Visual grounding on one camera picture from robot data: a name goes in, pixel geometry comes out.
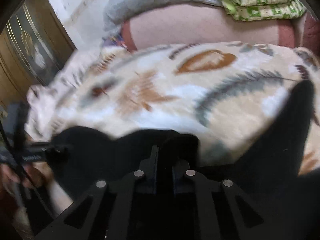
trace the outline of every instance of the hand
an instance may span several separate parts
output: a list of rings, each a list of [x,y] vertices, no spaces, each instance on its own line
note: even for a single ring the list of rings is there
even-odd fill
[[[42,176],[42,173],[32,166],[32,164],[24,165],[23,168],[27,172],[27,174],[32,179],[33,183],[36,187],[41,187],[44,183],[44,178]],[[20,183],[20,178],[17,174],[14,173],[14,171],[7,165],[7,164],[1,164],[1,175],[2,175],[2,183],[4,184],[10,184],[11,181],[14,181],[16,183]],[[22,185],[24,187],[33,188],[31,182],[28,179],[24,179],[22,181]]]

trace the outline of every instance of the orange leaf print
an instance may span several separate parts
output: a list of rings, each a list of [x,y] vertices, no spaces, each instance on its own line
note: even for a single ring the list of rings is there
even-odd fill
[[[305,175],[313,170],[313,168],[318,163],[318,159],[315,158],[314,155],[315,155],[315,151],[312,151],[303,156],[298,176]]]
[[[236,56],[230,53],[223,53],[220,50],[212,49],[201,52],[188,59],[177,71],[176,74],[188,72],[202,72],[212,69],[223,68],[236,60]]]
[[[152,107],[149,103],[161,103],[177,99],[175,96],[161,96],[156,91],[153,79],[156,77],[157,71],[150,70],[142,74],[136,74],[138,78],[127,83],[118,99],[119,112],[122,115],[132,114],[143,108],[151,112]]]

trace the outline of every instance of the black cable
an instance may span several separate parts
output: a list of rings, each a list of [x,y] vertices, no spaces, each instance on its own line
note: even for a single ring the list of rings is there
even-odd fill
[[[4,144],[6,145],[9,153],[11,154],[12,158],[15,160],[16,164],[19,166],[20,168],[20,172],[21,175],[24,175],[31,183],[31,185],[33,186],[33,190],[36,193],[36,196],[38,198],[38,200],[40,201],[41,205],[43,206],[44,210],[48,213],[48,215],[54,219],[55,217],[53,216],[52,212],[50,211],[50,209],[47,207],[47,205],[45,204],[44,200],[42,199],[41,195],[39,194],[39,192],[36,189],[36,184],[33,182],[33,180],[30,178],[29,174],[25,171],[25,169],[23,168],[23,166],[21,164],[19,164],[19,162],[17,161],[15,155],[14,155],[14,150],[12,148],[12,146],[10,145],[7,136],[5,135],[3,126],[2,126],[2,122],[0,120],[0,134],[2,136],[2,139],[4,141]]]

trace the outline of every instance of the wall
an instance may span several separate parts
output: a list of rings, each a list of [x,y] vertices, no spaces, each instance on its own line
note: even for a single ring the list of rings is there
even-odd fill
[[[103,9],[108,0],[49,0],[49,2],[78,49],[102,41]]]

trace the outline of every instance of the floral blanket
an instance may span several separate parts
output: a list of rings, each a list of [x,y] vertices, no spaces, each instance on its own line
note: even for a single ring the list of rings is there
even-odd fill
[[[113,138],[138,129],[198,136],[202,165],[232,163],[270,125],[300,80],[316,87],[300,173],[318,166],[320,71],[305,48],[243,42],[78,52],[48,86],[32,86],[25,129],[50,140],[80,125]]]

